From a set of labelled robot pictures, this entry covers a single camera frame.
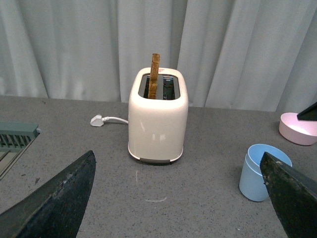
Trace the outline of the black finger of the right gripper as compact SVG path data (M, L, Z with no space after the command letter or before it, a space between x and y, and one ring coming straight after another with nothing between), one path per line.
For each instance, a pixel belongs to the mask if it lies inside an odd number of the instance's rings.
M317 121L317 102L297 114L298 120Z

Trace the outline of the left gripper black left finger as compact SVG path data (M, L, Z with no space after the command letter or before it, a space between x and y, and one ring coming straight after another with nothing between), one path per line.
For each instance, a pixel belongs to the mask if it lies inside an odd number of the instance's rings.
M0 215L2 238L74 238L91 195L96 158L88 151Z

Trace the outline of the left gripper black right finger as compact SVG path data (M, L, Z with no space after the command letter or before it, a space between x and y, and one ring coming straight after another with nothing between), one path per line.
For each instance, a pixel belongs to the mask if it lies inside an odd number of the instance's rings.
M317 236L317 182L264 152L260 163L274 210L289 238Z

